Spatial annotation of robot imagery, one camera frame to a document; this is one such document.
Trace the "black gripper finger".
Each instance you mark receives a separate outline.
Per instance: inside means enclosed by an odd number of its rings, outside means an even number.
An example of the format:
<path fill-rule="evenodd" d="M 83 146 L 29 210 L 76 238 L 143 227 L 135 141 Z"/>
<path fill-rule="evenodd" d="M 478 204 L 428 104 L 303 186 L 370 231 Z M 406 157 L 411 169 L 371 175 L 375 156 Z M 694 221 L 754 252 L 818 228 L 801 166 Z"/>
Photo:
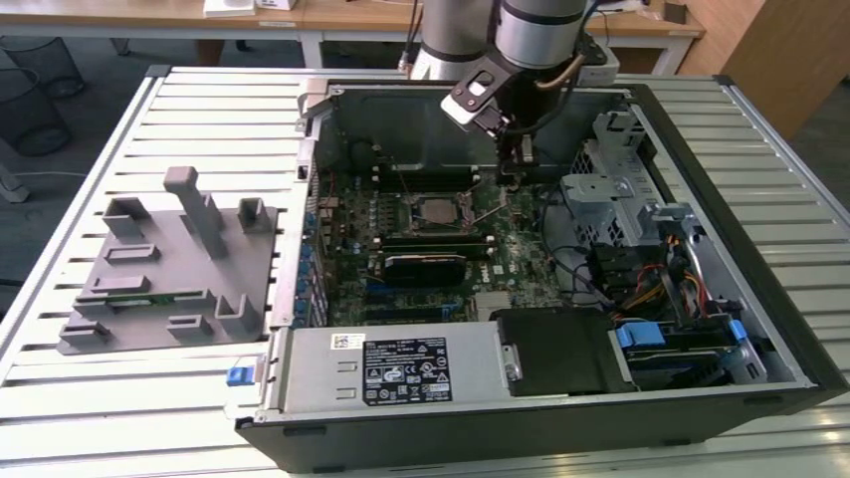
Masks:
<path fill-rule="evenodd" d="M 506 135 L 496 143 L 496 184 L 506 189 L 518 189 L 528 171 L 538 166 L 534 133 Z"/>

